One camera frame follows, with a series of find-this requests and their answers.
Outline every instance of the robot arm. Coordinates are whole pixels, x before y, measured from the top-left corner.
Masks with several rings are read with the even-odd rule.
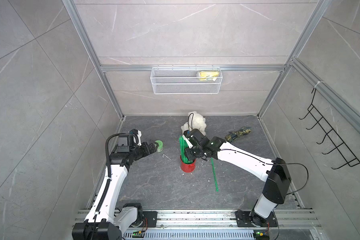
[[[272,210],[283,204],[291,177],[284,160],[275,161],[256,156],[237,148],[219,137],[209,140],[198,129],[185,131],[183,139],[188,144],[185,155],[188,159],[213,157],[230,162],[265,182],[263,192],[251,212],[251,220],[256,225],[264,222]]]
[[[142,224],[143,212],[141,204],[124,205],[121,212],[115,218],[116,201],[121,185],[132,163],[156,152],[157,145],[153,142],[142,143],[140,140],[141,132],[136,129],[131,130],[128,134],[120,134],[118,136],[117,145],[109,155],[108,160],[110,164],[107,164],[98,197],[87,214],[85,221],[83,223],[76,223],[72,230],[74,240],[86,240],[89,237],[93,240],[120,240],[130,225],[138,227]],[[110,138],[106,141],[107,154]]]

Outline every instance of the red cup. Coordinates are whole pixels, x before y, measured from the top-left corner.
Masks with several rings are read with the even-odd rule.
[[[180,168],[181,170],[183,170],[184,172],[193,172],[195,170],[195,162],[196,162],[196,159],[190,163],[190,164],[186,164],[182,161],[181,159],[181,156],[180,156]]]

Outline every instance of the floor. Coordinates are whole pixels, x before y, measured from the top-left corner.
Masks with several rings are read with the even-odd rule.
[[[180,169],[180,126],[186,116],[130,116],[122,132],[136,128],[142,141],[161,140],[164,150],[136,161],[131,166],[120,191],[117,206],[140,202],[145,209],[252,209],[264,182],[228,162],[214,161],[218,192],[211,161],[197,159],[196,169]],[[230,131],[249,126],[249,135],[235,139],[233,145],[255,155],[273,159],[260,123],[255,116],[207,116],[206,135],[224,137]],[[288,196],[280,209],[295,209],[293,196]]]

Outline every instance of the white wire basket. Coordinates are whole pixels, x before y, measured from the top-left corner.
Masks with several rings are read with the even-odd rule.
[[[201,78],[201,71],[218,71],[219,75]],[[151,72],[154,94],[219,93],[222,79],[219,67],[154,67]]]

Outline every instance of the marble wall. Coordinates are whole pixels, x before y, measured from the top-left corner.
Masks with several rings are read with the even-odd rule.
[[[0,0],[0,239],[64,238],[118,120],[63,3]]]
[[[251,2],[77,0],[76,7],[102,64],[284,64],[316,3]]]
[[[284,64],[316,2],[75,0],[103,65]],[[254,115],[278,73],[224,72],[214,95],[155,95],[148,72],[107,75],[126,115]]]
[[[125,115],[256,115],[278,71],[223,72],[218,94],[154,94],[150,72],[107,72]]]
[[[334,0],[299,59],[360,113],[360,1]]]
[[[360,112],[360,1],[332,1],[298,58]],[[306,129],[315,123],[311,116],[299,119],[307,113],[312,89],[292,70],[263,120],[280,155],[308,167],[309,182],[299,195],[305,207],[315,210],[329,239],[360,239],[360,164],[333,170],[345,163],[339,151],[323,155],[333,143],[326,137],[318,145],[325,136],[323,130],[318,125]],[[360,159],[360,134],[319,93],[313,103]],[[330,136],[335,144],[341,143],[333,131]],[[349,161],[353,159],[350,151],[340,149]],[[303,170],[291,175],[296,187],[304,184]]]

